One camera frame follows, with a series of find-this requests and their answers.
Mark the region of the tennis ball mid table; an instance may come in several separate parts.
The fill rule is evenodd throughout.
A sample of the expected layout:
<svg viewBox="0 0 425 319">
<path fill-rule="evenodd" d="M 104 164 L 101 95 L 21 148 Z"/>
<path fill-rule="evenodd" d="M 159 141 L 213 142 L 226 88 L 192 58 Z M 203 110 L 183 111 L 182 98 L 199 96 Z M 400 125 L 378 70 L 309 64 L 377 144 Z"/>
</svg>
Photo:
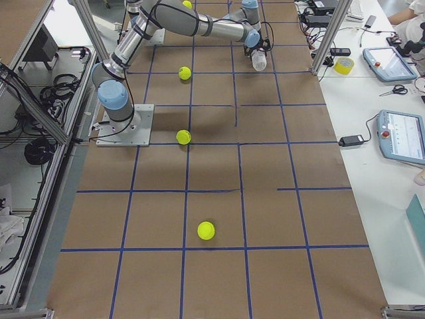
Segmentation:
<svg viewBox="0 0 425 319">
<path fill-rule="evenodd" d="M 188 80 L 191 78 L 192 72 L 188 66 L 182 66 L 178 71 L 178 75 L 181 80 Z"/>
</svg>

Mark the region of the tennis ball by near base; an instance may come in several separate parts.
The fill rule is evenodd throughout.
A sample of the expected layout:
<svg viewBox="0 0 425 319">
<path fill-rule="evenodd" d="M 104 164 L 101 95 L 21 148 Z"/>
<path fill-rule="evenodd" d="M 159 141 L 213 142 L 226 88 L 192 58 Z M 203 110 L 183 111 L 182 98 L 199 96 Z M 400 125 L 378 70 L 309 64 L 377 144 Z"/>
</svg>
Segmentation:
<svg viewBox="0 0 425 319">
<path fill-rule="evenodd" d="M 180 145 L 187 145 L 191 142 L 191 133 L 188 130 L 179 130 L 176 133 L 176 140 Z"/>
</svg>

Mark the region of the black smartphone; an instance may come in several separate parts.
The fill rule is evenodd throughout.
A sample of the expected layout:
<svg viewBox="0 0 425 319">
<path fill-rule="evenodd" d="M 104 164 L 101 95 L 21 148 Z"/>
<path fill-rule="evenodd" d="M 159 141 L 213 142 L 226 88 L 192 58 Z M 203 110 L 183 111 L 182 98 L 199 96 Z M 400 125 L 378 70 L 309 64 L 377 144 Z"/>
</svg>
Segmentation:
<svg viewBox="0 0 425 319">
<path fill-rule="evenodd" d="M 366 23 L 364 24 L 364 28 L 370 29 L 373 26 L 375 20 L 376 20 L 376 17 L 374 15 L 370 15 Z"/>
</svg>

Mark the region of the nearest tennis ball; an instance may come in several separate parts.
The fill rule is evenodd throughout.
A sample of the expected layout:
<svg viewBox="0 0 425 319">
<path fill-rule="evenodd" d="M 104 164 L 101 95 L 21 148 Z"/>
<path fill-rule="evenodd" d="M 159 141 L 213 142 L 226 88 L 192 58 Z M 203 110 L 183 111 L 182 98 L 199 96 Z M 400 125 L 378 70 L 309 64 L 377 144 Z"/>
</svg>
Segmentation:
<svg viewBox="0 0 425 319">
<path fill-rule="evenodd" d="M 215 236 L 215 226 L 210 221 L 202 221 L 197 227 L 197 235 L 204 241 L 209 241 Z"/>
</svg>

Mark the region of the yellow tape roll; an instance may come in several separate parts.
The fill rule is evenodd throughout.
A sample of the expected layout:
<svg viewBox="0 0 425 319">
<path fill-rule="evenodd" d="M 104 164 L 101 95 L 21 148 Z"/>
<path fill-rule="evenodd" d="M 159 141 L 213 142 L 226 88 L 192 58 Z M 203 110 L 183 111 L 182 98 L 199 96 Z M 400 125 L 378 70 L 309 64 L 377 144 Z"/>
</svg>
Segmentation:
<svg viewBox="0 0 425 319">
<path fill-rule="evenodd" d="M 334 69 L 337 73 L 348 75 L 355 65 L 355 61 L 349 57 L 339 57 L 335 63 Z"/>
</svg>

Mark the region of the teach pendant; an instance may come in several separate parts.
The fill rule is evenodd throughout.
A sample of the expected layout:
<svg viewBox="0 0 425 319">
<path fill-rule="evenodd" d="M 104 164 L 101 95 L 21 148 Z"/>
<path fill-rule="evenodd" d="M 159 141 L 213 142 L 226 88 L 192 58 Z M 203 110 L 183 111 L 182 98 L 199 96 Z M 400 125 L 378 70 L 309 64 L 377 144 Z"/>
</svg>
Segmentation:
<svg viewBox="0 0 425 319">
<path fill-rule="evenodd" d="M 394 47 L 364 49 L 363 58 L 382 82 L 409 81 L 417 78 L 416 72 Z"/>
<path fill-rule="evenodd" d="M 381 110 L 377 129 L 385 158 L 424 165 L 424 121 L 420 115 Z"/>
</svg>

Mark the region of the black remote device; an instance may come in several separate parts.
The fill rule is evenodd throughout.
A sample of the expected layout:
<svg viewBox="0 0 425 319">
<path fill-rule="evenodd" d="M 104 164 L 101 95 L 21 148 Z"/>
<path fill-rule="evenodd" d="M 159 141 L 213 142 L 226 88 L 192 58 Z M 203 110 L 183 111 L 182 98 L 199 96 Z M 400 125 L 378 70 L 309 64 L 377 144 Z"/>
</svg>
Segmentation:
<svg viewBox="0 0 425 319">
<path fill-rule="evenodd" d="M 331 56 L 350 56 L 351 50 L 349 48 L 330 48 L 329 53 Z"/>
</svg>

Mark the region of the black handled scissors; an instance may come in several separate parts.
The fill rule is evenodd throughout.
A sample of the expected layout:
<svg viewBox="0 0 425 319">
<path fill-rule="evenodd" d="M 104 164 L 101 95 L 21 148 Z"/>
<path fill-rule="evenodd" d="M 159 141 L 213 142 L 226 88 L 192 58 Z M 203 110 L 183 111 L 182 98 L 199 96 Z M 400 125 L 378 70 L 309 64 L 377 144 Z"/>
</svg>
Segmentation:
<svg viewBox="0 0 425 319">
<path fill-rule="evenodd" d="M 380 94 L 380 96 L 389 96 L 391 94 L 406 95 L 407 93 L 408 93 L 408 89 L 404 85 L 397 84 L 388 92 L 384 92 Z"/>
</svg>

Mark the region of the left aluminium frame rack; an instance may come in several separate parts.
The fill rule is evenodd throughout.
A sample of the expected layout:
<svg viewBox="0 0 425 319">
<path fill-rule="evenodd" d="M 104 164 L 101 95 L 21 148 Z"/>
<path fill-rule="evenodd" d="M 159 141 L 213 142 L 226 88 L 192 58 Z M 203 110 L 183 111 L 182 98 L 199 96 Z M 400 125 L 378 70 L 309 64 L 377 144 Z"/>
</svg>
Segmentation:
<svg viewBox="0 0 425 319">
<path fill-rule="evenodd" d="M 37 242 L 44 234 L 56 181 L 77 142 L 76 123 L 90 103 L 92 41 L 62 45 L 39 9 L 13 58 L 1 64 L 1 312 L 22 307 L 37 275 Z"/>
</svg>

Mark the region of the near teach pendant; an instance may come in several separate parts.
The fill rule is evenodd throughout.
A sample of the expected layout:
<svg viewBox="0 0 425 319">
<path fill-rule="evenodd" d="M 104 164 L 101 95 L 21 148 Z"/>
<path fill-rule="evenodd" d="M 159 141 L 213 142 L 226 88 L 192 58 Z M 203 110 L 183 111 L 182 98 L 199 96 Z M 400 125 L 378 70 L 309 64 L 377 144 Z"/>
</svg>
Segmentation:
<svg viewBox="0 0 425 319">
<path fill-rule="evenodd" d="M 385 158 L 424 165 L 424 121 L 420 115 L 381 110 L 377 129 Z"/>
</svg>

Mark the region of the black power adapter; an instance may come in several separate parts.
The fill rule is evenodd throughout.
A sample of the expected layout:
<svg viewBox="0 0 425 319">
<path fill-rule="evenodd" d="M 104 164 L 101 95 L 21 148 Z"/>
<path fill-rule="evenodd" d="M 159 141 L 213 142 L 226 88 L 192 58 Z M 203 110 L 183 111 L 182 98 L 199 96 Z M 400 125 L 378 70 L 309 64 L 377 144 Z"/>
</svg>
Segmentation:
<svg viewBox="0 0 425 319">
<path fill-rule="evenodd" d="M 343 136 L 339 139 L 338 145 L 341 147 L 359 146 L 365 143 L 362 135 Z"/>
</svg>

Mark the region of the aluminium frame post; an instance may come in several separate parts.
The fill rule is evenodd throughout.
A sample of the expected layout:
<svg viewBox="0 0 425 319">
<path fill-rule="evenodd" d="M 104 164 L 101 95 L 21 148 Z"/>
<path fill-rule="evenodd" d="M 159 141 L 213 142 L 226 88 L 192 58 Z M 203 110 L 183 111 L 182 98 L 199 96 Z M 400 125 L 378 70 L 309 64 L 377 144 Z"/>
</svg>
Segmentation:
<svg viewBox="0 0 425 319">
<path fill-rule="evenodd" d="M 349 7 L 351 6 L 352 0 L 340 0 L 336 6 L 333 16 L 328 24 L 325 35 L 321 41 L 321 44 L 316 52 L 315 58 L 313 59 L 310 71 L 312 75 L 318 75 L 319 69 L 325 60 L 325 57 L 333 43 L 333 40 L 345 19 Z"/>
</svg>

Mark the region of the far left tennis ball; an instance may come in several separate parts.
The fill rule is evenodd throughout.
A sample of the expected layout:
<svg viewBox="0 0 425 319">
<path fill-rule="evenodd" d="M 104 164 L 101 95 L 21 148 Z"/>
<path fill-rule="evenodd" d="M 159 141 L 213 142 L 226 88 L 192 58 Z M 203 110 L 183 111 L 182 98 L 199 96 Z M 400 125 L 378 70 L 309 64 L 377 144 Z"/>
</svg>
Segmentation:
<svg viewBox="0 0 425 319">
<path fill-rule="evenodd" d="M 183 4 L 184 6 L 186 6 L 187 8 L 189 8 L 189 9 L 192 9 L 192 8 L 193 8 L 193 5 L 192 5 L 192 3 L 191 3 L 189 0 L 184 0 L 184 1 L 182 2 L 182 4 Z"/>
</svg>

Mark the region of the far teach pendant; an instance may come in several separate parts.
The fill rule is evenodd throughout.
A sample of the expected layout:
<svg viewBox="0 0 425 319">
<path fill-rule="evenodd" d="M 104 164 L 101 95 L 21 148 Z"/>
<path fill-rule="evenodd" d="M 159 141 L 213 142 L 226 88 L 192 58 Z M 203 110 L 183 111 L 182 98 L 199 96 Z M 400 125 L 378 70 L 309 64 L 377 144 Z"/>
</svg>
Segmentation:
<svg viewBox="0 0 425 319">
<path fill-rule="evenodd" d="M 363 58 L 382 82 L 409 81 L 417 78 L 416 72 L 394 47 L 364 49 Z"/>
</svg>

